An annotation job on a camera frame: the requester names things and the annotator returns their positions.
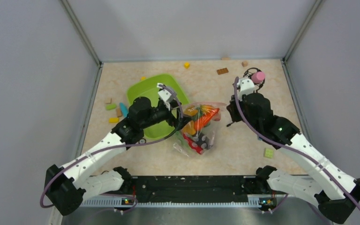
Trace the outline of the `orange toy pastry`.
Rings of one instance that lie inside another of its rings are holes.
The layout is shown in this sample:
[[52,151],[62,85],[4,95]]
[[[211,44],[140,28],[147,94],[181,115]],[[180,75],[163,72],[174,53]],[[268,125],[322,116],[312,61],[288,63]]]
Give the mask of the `orange toy pastry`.
[[187,107],[183,113],[187,116],[190,116],[190,117],[195,117],[199,114],[199,107],[198,106],[195,106],[195,105],[191,105],[189,107]]

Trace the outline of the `yellow toy lemon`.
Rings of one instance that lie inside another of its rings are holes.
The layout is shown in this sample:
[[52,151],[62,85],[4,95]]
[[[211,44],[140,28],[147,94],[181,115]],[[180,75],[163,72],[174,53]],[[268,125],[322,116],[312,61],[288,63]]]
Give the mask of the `yellow toy lemon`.
[[194,121],[190,121],[183,129],[182,129],[183,133],[187,133],[189,135],[195,135],[196,134],[196,129],[194,126]]

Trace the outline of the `orange toy fruit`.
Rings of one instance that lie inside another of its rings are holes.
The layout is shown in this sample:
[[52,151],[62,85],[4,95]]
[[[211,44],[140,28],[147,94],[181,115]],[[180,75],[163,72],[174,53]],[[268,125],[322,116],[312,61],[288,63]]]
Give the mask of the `orange toy fruit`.
[[212,113],[217,110],[217,108],[212,105],[200,105],[200,109],[204,114]]

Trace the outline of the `orange toy carrot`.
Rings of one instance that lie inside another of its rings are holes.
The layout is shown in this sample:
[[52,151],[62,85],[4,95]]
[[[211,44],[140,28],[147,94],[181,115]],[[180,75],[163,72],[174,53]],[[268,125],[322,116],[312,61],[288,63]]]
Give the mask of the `orange toy carrot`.
[[194,126],[196,131],[201,130],[202,128],[204,128],[205,126],[208,125],[208,123],[213,120],[213,121],[220,121],[221,120],[221,114],[220,114],[220,109],[217,108],[216,111],[211,112],[211,113],[207,113],[207,114],[202,114],[201,117],[199,117],[195,122],[194,122]]

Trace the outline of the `red toy chili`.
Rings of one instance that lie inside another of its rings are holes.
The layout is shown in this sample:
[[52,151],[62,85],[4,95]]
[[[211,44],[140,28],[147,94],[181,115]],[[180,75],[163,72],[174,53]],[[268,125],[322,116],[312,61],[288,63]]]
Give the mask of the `red toy chili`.
[[183,138],[186,140],[188,146],[199,155],[202,155],[208,147],[208,139],[204,134],[189,135],[188,133],[184,133]]

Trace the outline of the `clear zip top bag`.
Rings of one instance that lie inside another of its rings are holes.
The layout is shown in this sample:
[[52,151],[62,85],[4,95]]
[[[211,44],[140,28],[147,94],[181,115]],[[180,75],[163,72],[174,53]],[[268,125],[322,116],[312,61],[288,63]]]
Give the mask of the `clear zip top bag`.
[[222,102],[195,102],[186,105],[183,113],[191,121],[176,132],[173,149],[187,157],[202,155],[211,150],[225,106]]

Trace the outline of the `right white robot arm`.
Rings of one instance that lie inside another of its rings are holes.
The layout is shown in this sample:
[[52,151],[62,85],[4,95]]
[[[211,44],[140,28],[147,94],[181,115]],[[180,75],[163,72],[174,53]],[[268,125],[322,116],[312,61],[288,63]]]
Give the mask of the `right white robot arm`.
[[265,166],[256,170],[256,187],[291,194],[316,207],[330,221],[343,224],[360,211],[360,178],[348,175],[320,153],[290,120],[277,116],[260,93],[232,95],[227,110],[233,122],[244,122],[265,143],[286,154],[310,176],[304,180]]

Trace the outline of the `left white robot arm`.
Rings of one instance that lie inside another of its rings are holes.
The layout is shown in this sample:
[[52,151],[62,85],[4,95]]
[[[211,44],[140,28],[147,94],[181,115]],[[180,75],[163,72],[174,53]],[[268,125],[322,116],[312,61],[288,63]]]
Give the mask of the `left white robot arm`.
[[180,130],[186,120],[181,107],[177,97],[167,100],[160,98],[155,107],[151,106],[147,97],[134,100],[127,116],[95,146],[69,163],[52,165],[46,170],[40,206],[46,207],[44,197],[48,197],[50,206],[55,207],[61,215],[67,216],[76,211],[89,193],[82,185],[108,160],[131,147],[140,146],[139,141],[144,137],[146,128],[166,121],[174,130],[165,139]]

